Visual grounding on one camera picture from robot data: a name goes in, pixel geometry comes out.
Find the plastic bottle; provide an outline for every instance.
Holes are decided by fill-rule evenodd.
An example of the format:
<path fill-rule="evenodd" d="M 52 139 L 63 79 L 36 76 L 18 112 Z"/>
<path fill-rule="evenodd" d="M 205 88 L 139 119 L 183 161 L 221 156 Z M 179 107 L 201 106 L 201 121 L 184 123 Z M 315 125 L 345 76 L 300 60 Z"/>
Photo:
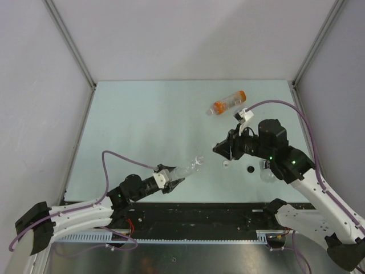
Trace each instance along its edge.
<path fill-rule="evenodd" d="M 186 167 L 176 167 L 173 171 L 170 172 L 171 181 L 186 178 L 191 174 L 194 174 L 199 170 L 203 162 L 203 156 L 196 156 L 195 159 L 191 161 Z"/>
<path fill-rule="evenodd" d="M 246 101 L 246 94 L 244 91 L 240 90 L 235 92 L 231 96 L 216 101 L 214 104 L 212 104 L 212 106 L 206 113 L 208 115 L 219 115 L 238 104 L 242 104 L 244 101 Z"/>
<path fill-rule="evenodd" d="M 260 178 L 264 182 L 274 183 L 278 180 L 273 172 L 270 170 L 270 161 L 262 160 L 260 161 Z"/>

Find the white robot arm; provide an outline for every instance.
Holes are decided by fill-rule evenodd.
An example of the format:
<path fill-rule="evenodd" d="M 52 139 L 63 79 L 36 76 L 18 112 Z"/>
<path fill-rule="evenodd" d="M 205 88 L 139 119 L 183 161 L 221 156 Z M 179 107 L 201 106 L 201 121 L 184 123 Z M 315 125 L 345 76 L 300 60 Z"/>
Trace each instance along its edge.
<path fill-rule="evenodd" d="M 290 227 L 321 245 L 343 269 L 354 270 L 365 257 L 365 220 L 329 186 L 302 151 L 289 145 L 286 129 L 278 120 L 261 121 L 258 135 L 250 135 L 253 130 L 248 123 L 253 113 L 241 110 L 234 116 L 240 123 L 213 152 L 228 160 L 249 154 L 270 161 L 273 174 L 298 190 L 317 211 L 297 210 L 275 199 L 267 206 L 268 213 L 281 226 Z"/>
<path fill-rule="evenodd" d="M 160 164 L 153 176 L 145 180 L 135 174 L 129 175 L 118 187 L 92 201 L 58 207 L 48 207 L 46 202 L 40 202 L 15 223 L 18 236 L 9 250 L 13 251 L 16 240 L 31 229 L 34 231 L 33 255 L 66 235 L 124 220 L 131 209 L 131 201 L 136 202 L 159 190 L 170 193 L 185 180 L 172 178 L 171 171 L 175 168 Z"/>

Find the white wall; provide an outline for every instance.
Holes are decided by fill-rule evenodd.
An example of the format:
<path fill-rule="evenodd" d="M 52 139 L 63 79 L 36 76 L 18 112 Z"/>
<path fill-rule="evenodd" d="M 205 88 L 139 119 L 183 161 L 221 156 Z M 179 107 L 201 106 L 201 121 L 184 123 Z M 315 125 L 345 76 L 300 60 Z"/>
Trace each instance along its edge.
<path fill-rule="evenodd" d="M 0 273 L 14 223 L 54 204 L 91 92 L 41 0 L 0 9 Z"/>
<path fill-rule="evenodd" d="M 299 92 L 328 182 L 365 217 L 365 1 L 350 0 Z"/>
<path fill-rule="evenodd" d="M 334 0 L 55 0 L 96 81 L 287 79 Z"/>

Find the red wire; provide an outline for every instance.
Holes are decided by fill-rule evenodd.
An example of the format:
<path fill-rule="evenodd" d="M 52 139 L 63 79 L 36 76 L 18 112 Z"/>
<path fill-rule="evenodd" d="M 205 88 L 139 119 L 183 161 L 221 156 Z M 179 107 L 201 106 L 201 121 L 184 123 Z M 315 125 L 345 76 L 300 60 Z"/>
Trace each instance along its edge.
<path fill-rule="evenodd" d="M 288 229 L 288 232 L 285 233 L 284 236 L 288 235 L 290 233 L 290 228 L 285 227 L 285 231 Z"/>
<path fill-rule="evenodd" d="M 131 235 L 132 233 L 132 224 L 128 221 L 128 224 L 129 224 L 129 235 Z"/>
<path fill-rule="evenodd" d="M 130 236 L 132 236 L 132 234 L 134 233 L 134 231 L 135 231 L 135 226 L 133 225 L 133 223 L 132 223 L 132 220 L 131 219 L 127 219 L 126 220 L 127 222 L 129 222 L 129 227 L 132 227 L 132 231 L 131 231 L 131 233 L 129 234 Z"/>

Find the metal frame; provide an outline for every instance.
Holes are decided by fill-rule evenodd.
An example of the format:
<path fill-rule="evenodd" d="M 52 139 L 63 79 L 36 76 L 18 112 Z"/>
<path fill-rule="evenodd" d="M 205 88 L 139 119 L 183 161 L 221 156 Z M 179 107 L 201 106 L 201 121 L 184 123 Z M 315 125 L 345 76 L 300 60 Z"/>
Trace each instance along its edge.
<path fill-rule="evenodd" d="M 121 233 L 128 233 L 127 229 L 118 230 Z M 266 232 L 256 232 L 257 239 L 255 240 L 148 240 L 148 239 L 136 239 L 139 244 L 267 244 Z M 66 237 L 57 240 L 56 243 L 99 243 L 99 244 L 124 244 L 131 243 L 125 239 L 113 239 L 113 233 L 104 231 L 102 229 L 97 229 L 96 231 L 84 231 L 77 232 Z"/>
<path fill-rule="evenodd" d="M 86 110 L 85 110 L 85 113 L 84 113 L 83 118 L 82 118 L 81 127 L 80 127 L 80 130 L 78 132 L 76 143 L 74 145 L 74 150 L 72 152 L 71 159 L 70 159 L 70 162 L 69 162 L 68 167 L 67 167 L 67 175 L 64 178 L 64 181 L 62 183 L 61 192 L 60 192 L 60 194 L 58 196 L 58 199 L 57 199 L 58 204 L 60 204 L 61 201 L 63 200 L 64 193 L 67 189 L 68 182 L 70 181 L 71 171 L 72 171 L 72 169 L 74 167 L 74 164 L 75 164 L 76 154 L 79 151 L 79 145 L 80 145 L 80 142 L 81 142 L 82 135 L 84 133 L 87 117 L 88 117 L 89 112 L 90 112 L 90 108 L 91 108 L 92 100 L 94 98 L 95 90 L 96 90 L 96 85 L 92 88 L 92 91 L 91 91 L 91 93 L 89 95 L 89 98 L 88 98 Z"/>
<path fill-rule="evenodd" d="M 74 57 L 76 63 L 78 64 L 79 68 L 81 69 L 84 77 L 86 78 L 86 81 L 89 83 L 89 85 L 94 88 L 95 82 L 92 79 L 92 76 L 87 69 L 85 62 L 83 58 L 80 55 L 80 52 L 78 48 L 76 47 L 75 42 L 72 40 L 71 35 L 69 31 L 67 30 L 66 25 L 64 24 L 61 15 L 59 14 L 55 3 L 53 0 L 42 0 L 44 5 L 46 6 L 48 12 L 50 13 L 51 18 L 56 24 L 57 29 L 59 30 L 62 38 L 64 39 L 67 47 L 70 49 L 71 55 Z"/>
<path fill-rule="evenodd" d="M 293 101 L 294 101 L 294 105 L 302 112 L 304 113 L 305 116 L 306 115 L 306 111 L 305 109 L 303 108 L 303 104 L 301 102 L 301 99 L 299 98 L 299 95 L 298 95 L 298 91 L 297 89 L 294 87 L 293 83 L 291 83 L 290 81 L 288 81 L 288 85 L 289 85 L 289 89 L 290 89 L 290 93 L 291 93 L 291 97 L 293 98 Z M 309 131 L 308 131 L 308 128 L 306 127 L 306 124 L 305 122 L 303 121 L 303 119 L 298 115 L 298 119 L 299 119 L 299 123 L 301 124 L 301 127 L 302 127 L 302 131 L 304 133 L 304 139 L 305 139 L 305 142 L 307 144 L 307 148 L 308 148 L 308 152 L 311 156 L 312 159 L 314 159 L 314 154 L 313 154 L 313 147 L 312 147 L 312 142 L 310 140 L 310 135 L 309 135 Z"/>
<path fill-rule="evenodd" d="M 315 54 L 321 47 L 323 41 L 326 39 L 329 31 L 333 27 L 339 14 L 343 10 L 343 8 L 347 2 L 348 2 L 348 0 L 336 0 L 336 2 L 333 4 L 329 14 L 327 15 L 325 22 L 323 23 L 321 29 L 319 30 L 319 33 L 315 37 L 314 42 L 309 49 L 309 52 L 307 53 L 303 63 L 301 64 L 301 66 L 293 80 L 294 87 L 296 87 L 298 85 L 298 83 L 301 81 L 301 79 L 303 78 L 304 73 L 309 68 L 311 61 L 313 60 Z"/>

